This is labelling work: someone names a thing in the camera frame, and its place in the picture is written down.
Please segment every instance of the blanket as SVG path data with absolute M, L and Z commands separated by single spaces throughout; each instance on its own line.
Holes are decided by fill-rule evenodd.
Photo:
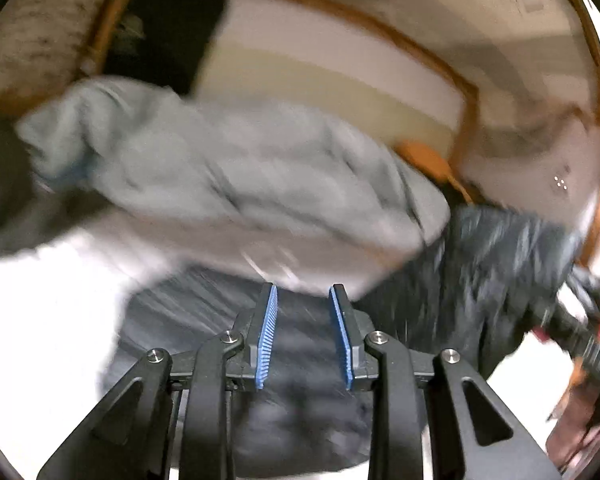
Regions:
M 16 129 L 52 188 L 85 178 L 114 204 L 178 220 L 233 219 L 413 251 L 448 219 L 442 194 L 385 146 L 313 108 L 183 99 L 88 80 Z

